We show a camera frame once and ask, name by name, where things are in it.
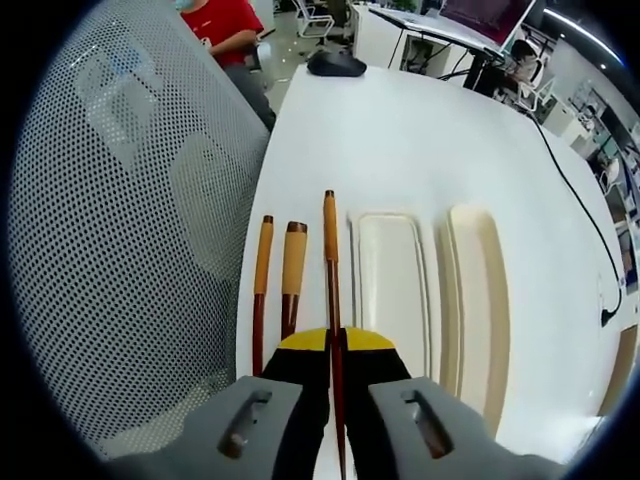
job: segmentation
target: face mask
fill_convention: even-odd
[[[189,10],[193,8],[193,5],[196,3],[195,0],[174,0],[174,5],[176,6],[176,10]]]

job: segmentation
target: gray gripper bracket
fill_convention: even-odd
[[[270,479],[302,387],[242,377],[191,412],[181,435],[153,453],[108,462],[115,478]]]
[[[488,434],[482,417],[422,377],[369,386],[400,480],[548,480],[562,468],[516,455]]]

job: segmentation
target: chopstick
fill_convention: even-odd
[[[296,331],[298,301],[302,289],[304,256],[307,250],[307,226],[304,223],[289,222],[284,236],[282,261],[282,317],[280,338],[284,340]]]
[[[253,334],[252,357],[253,376],[262,373],[262,337],[264,335],[264,301],[267,295],[267,278],[269,276],[269,256],[273,240],[273,217],[265,215],[260,227],[258,240],[258,256],[256,258],[256,276],[253,282]]]
[[[340,347],[340,286],[338,281],[338,223],[336,199],[333,190],[324,194],[324,256],[327,263],[327,290],[329,297],[329,330],[331,344],[331,370],[333,376],[333,403],[336,414],[336,435],[340,457],[340,475],[345,480],[345,428],[342,389],[342,350]]]

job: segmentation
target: ceiling light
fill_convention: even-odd
[[[605,52],[607,52],[609,55],[611,55],[613,58],[615,58],[618,62],[620,62],[621,65],[624,65],[624,63],[622,62],[620,57],[618,55],[616,55],[616,53],[613,50],[611,50],[602,40],[600,40],[599,38],[595,37],[592,33],[586,31],[580,25],[575,23],[573,20],[569,20],[567,17],[563,17],[559,13],[554,12],[553,10],[549,10],[548,8],[544,9],[544,13],[546,13],[547,15],[555,18],[556,20],[561,21],[562,23],[564,23],[566,25],[569,25],[574,30],[577,30],[578,32],[583,34],[585,37],[587,37],[589,40],[591,40],[592,42],[598,44],[600,46],[600,48],[602,48]]]

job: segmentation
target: computer mouse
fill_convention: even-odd
[[[319,50],[311,55],[307,68],[320,77],[359,77],[367,69],[367,64],[346,52]]]

